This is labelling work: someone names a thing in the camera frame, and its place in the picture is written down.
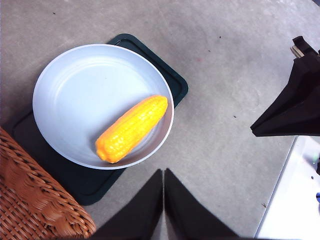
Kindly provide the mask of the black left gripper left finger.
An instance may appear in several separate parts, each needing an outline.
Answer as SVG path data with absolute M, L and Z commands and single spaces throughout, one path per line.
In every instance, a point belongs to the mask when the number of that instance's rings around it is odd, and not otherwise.
M 163 172 L 158 169 L 132 200 L 106 222 L 95 240 L 149 240 L 163 211 Z

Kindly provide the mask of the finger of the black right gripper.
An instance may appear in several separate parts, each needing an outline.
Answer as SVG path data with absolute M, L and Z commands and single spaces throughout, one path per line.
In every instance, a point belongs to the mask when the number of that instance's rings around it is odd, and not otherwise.
M 251 127 L 257 137 L 319 136 L 320 102 L 307 99 L 304 102 Z
M 320 59 L 294 59 L 289 80 L 274 102 L 251 125 L 256 127 L 304 101 L 320 102 Z

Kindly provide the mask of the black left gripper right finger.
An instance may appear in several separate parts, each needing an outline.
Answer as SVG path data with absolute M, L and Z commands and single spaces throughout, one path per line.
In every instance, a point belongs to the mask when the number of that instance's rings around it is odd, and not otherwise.
M 225 240 L 238 237 L 200 204 L 168 168 L 164 171 L 164 205 L 172 227 L 181 239 Z

